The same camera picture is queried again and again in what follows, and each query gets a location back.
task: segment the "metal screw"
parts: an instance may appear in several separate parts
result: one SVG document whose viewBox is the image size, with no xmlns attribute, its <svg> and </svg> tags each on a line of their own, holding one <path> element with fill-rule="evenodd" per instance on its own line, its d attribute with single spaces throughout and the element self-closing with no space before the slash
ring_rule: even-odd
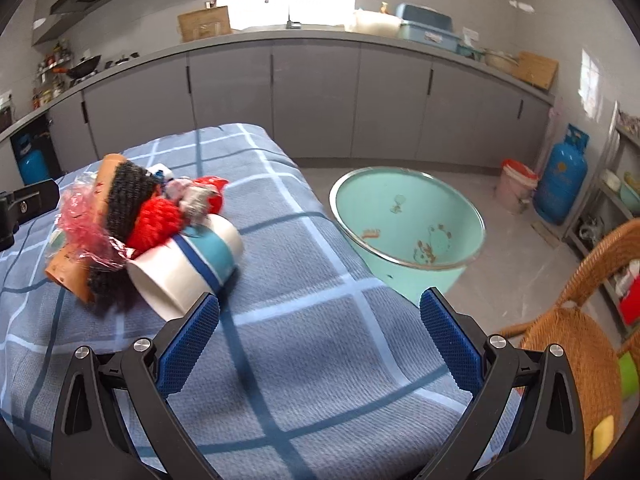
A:
<svg viewBox="0 0 640 480">
<path fill-rule="evenodd" d="M 76 357 L 78 359 L 84 359 L 88 355 L 89 355 L 89 349 L 86 346 L 81 346 L 80 348 L 76 349 Z"/>
<path fill-rule="evenodd" d="M 507 346 L 507 340 L 501 335 L 492 335 L 489 338 L 489 343 L 491 343 L 491 346 L 495 348 L 504 348 L 505 346 Z"/>
<path fill-rule="evenodd" d="M 151 341 L 149 341 L 149 339 L 138 339 L 135 343 L 133 343 L 133 349 L 136 352 L 144 352 L 150 346 Z"/>
<path fill-rule="evenodd" d="M 549 351 L 556 357 L 562 357 L 564 355 L 564 350 L 560 345 L 551 345 Z"/>
</svg>

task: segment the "pink bucket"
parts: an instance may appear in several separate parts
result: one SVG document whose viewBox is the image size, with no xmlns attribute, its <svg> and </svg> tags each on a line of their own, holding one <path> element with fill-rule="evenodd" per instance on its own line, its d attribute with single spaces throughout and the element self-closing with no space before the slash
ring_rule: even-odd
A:
<svg viewBox="0 0 640 480">
<path fill-rule="evenodd" d="M 531 202 L 538 180 L 539 177 L 521 162 L 505 160 L 500 182 L 495 188 L 496 200 L 510 213 L 520 214 Z"/>
</svg>

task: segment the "floor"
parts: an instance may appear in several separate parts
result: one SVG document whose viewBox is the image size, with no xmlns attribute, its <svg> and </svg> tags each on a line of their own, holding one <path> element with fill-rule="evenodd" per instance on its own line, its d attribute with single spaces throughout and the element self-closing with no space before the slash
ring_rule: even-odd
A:
<svg viewBox="0 0 640 480">
<path fill-rule="evenodd" d="M 345 168 L 302 169 L 309 185 L 330 215 L 329 192 L 336 180 L 351 171 Z M 478 259 L 468 266 L 446 294 L 459 312 L 472 316 L 485 333 L 528 321 L 556 300 L 580 260 L 564 243 L 548 244 L 531 226 L 539 220 L 532 208 L 514 216 L 494 199 L 497 177 L 468 173 L 432 173 L 453 186 L 476 206 L 486 225 L 486 241 Z M 602 294 L 596 292 L 584 305 L 602 327 L 614 348 L 622 338 Z M 638 396 L 623 410 L 623 427 Z"/>
</svg>

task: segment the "teal basin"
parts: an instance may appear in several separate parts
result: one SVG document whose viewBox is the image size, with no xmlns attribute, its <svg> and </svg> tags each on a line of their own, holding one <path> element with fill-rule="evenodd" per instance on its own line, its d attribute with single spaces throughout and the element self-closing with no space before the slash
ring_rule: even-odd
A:
<svg viewBox="0 0 640 480">
<path fill-rule="evenodd" d="M 472 203 L 419 171 L 351 171 L 334 184 L 329 202 L 373 275 L 416 305 L 430 286 L 447 292 L 484 243 Z"/>
</svg>

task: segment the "gray cabinet door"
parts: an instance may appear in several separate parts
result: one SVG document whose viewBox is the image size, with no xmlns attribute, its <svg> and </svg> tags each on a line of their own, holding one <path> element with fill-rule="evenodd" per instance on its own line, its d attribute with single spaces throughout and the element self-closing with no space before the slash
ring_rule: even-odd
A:
<svg viewBox="0 0 640 480">
<path fill-rule="evenodd" d="M 533 167 L 545 139 L 551 106 L 529 94 L 522 95 L 521 106 L 514 138 L 514 154 L 511 158 Z"/>
<path fill-rule="evenodd" d="M 11 193 L 22 186 L 24 186 L 24 182 L 15 161 L 11 138 L 8 137 L 0 142 L 0 192 Z"/>
<path fill-rule="evenodd" d="M 431 58 L 364 44 L 361 53 L 351 156 L 414 160 Z"/>
<path fill-rule="evenodd" d="M 478 124 L 470 137 L 478 148 L 475 165 L 500 168 L 505 158 L 521 154 L 518 115 L 522 94 L 507 83 L 485 79 Z"/>
<path fill-rule="evenodd" d="M 197 128 L 249 123 L 273 135 L 270 41 L 197 50 L 189 67 Z"/>
<path fill-rule="evenodd" d="M 476 70 L 433 61 L 417 160 L 481 166 L 477 129 L 486 84 Z"/>
<path fill-rule="evenodd" d="M 98 156 L 195 128 L 186 59 L 145 63 L 84 90 Z"/>
<path fill-rule="evenodd" d="M 82 92 L 76 92 L 47 111 L 49 131 L 60 168 L 75 171 L 98 160 L 89 124 L 82 113 Z"/>
<path fill-rule="evenodd" d="M 287 155 L 350 156 L 359 55 L 350 41 L 274 44 L 274 139 Z"/>
</svg>

